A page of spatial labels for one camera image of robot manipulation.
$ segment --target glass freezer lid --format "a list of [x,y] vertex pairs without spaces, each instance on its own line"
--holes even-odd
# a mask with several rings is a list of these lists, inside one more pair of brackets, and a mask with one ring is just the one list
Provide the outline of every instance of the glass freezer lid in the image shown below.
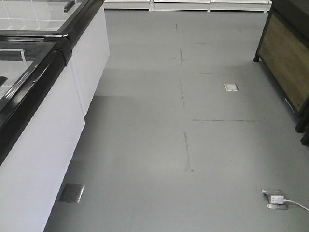
[[0,41],[0,110],[22,87],[55,44]]
[[90,0],[0,0],[0,30],[59,32]]

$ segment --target gray floor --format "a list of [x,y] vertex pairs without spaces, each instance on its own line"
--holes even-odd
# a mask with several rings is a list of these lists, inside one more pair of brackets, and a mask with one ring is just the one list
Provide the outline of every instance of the gray floor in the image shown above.
[[111,56],[64,180],[85,191],[45,232],[308,231],[261,193],[309,205],[308,148],[252,62],[266,17],[107,11]]

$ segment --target white power cord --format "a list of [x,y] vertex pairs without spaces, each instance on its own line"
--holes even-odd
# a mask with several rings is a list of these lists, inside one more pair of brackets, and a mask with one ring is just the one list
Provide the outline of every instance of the white power cord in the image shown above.
[[295,201],[288,200],[288,199],[284,199],[283,201],[284,201],[284,202],[292,202],[292,203],[294,203],[294,204],[297,204],[299,207],[302,207],[303,209],[306,209],[307,211],[309,211],[308,208],[306,208],[305,206],[303,206],[303,205],[301,205],[301,204],[299,204],[299,203],[297,203],[297,202],[295,202]]

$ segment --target chest freezer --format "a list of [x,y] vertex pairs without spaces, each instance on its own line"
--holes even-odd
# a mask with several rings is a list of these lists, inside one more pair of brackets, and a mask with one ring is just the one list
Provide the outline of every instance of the chest freezer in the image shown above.
[[67,40],[0,41],[0,164],[70,56]]
[[0,40],[0,231],[42,232],[84,127],[67,40]]
[[110,51],[104,0],[0,0],[0,36],[66,38],[80,104],[88,111]]

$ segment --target cabinet leg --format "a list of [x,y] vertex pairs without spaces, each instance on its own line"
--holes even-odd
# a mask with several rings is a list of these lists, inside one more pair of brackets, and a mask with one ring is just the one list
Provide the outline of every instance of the cabinet leg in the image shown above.
[[301,144],[304,146],[309,145],[309,130],[306,130],[304,137],[300,140]]
[[257,53],[255,54],[255,56],[253,58],[253,61],[254,62],[259,62],[260,61],[260,57],[259,57],[259,55]]
[[300,119],[295,127],[295,131],[298,133],[304,133],[307,125],[307,121]]

